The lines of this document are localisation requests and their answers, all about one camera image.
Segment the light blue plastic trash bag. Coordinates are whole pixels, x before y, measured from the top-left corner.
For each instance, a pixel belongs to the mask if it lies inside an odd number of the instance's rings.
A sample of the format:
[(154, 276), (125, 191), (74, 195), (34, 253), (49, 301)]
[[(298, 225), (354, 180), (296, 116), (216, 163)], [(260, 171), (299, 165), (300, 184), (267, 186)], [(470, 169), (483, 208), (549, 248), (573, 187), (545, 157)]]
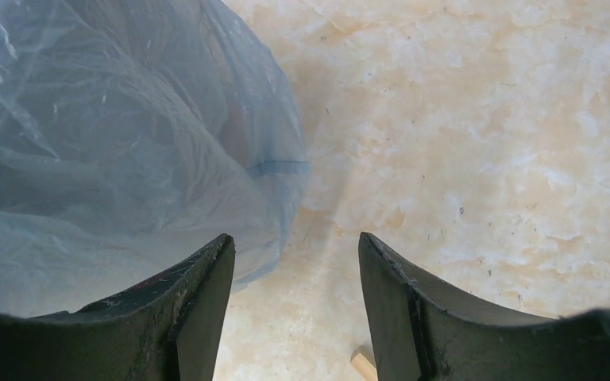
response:
[(220, 1), (0, 1), (0, 313), (74, 311), (226, 233), (273, 271), (309, 174), (291, 85)]

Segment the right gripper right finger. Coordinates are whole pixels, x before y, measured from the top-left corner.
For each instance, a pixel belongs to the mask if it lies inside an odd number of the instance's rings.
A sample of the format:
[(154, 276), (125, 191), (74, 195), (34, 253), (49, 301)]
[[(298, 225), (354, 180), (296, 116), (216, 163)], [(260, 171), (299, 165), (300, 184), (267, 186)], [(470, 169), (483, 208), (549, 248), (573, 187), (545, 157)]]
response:
[(381, 380), (610, 380), (610, 309), (541, 317), (479, 298), (371, 233), (361, 287)]

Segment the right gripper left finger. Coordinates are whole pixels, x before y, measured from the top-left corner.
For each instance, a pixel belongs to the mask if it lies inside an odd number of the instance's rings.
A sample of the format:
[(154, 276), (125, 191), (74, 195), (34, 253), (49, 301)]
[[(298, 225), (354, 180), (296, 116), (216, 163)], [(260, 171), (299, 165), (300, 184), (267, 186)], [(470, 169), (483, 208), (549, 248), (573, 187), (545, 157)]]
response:
[(222, 234), (74, 313), (0, 314), (0, 380), (210, 380), (234, 264)]

